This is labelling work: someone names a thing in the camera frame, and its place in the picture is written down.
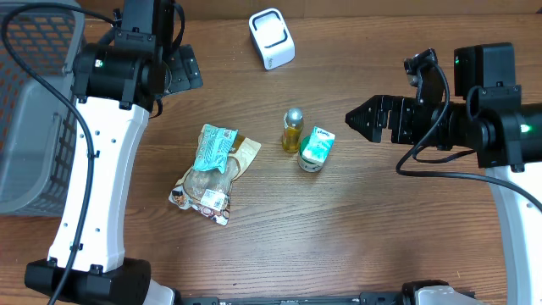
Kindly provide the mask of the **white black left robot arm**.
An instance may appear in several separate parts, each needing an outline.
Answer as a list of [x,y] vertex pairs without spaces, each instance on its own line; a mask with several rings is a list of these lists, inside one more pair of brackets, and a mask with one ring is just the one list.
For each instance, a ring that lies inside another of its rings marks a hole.
[[148,121],[170,94],[202,85],[193,49],[182,42],[183,8],[172,0],[128,1],[110,31],[75,56],[69,111],[77,139],[67,200],[46,258],[29,263],[25,285],[52,301],[178,304],[151,265],[127,258],[124,214]]

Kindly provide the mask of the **brown cookie bag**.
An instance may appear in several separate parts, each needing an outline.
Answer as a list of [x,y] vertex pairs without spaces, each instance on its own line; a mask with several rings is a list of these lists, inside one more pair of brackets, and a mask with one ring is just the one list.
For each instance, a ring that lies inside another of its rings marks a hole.
[[195,171],[189,168],[175,183],[169,201],[182,210],[192,208],[218,225],[226,226],[230,220],[233,183],[246,172],[261,146],[257,141],[238,135],[223,174],[218,169]]

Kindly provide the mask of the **yellow oil bottle silver cap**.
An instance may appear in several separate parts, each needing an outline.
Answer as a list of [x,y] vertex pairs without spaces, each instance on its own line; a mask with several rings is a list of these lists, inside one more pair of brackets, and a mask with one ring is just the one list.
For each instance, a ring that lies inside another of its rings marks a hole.
[[300,148],[300,138],[304,127],[304,116],[300,108],[290,108],[284,115],[282,147],[287,153],[296,153]]

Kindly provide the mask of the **green lid white jar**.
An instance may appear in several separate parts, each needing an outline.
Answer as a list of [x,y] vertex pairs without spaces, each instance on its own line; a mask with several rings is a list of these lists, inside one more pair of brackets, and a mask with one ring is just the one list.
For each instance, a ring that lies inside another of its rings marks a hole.
[[306,136],[305,138],[301,140],[300,149],[297,155],[297,162],[301,169],[305,170],[306,172],[315,173],[315,172],[320,171],[323,165],[313,163],[312,161],[306,159],[302,154],[309,142],[309,139],[310,139],[310,136]]

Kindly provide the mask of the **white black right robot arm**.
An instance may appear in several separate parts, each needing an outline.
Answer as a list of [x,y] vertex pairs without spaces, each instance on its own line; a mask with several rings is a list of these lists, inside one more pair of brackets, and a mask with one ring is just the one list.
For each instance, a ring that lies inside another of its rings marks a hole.
[[541,107],[523,104],[509,42],[461,47],[454,52],[454,78],[447,80],[437,53],[407,58],[404,69],[414,97],[375,95],[346,115],[368,141],[383,129],[417,159],[428,147],[445,161],[473,154],[490,186],[500,221],[507,301],[541,301]]

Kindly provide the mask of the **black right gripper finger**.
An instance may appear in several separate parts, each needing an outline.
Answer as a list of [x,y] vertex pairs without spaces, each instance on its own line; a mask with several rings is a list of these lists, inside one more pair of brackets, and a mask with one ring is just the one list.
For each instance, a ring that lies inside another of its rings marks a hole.
[[375,112],[351,111],[346,123],[370,142],[381,142],[382,128]]
[[365,103],[353,109],[347,114],[348,118],[367,117],[375,115],[381,108],[382,96],[374,95],[370,97]]

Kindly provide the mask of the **teal snack packet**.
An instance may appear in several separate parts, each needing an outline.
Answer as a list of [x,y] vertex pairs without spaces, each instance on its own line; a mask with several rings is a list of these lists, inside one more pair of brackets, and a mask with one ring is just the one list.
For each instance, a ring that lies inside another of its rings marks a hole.
[[230,149],[234,145],[238,130],[205,124],[202,131],[193,169],[200,172],[217,169],[221,174],[224,174]]

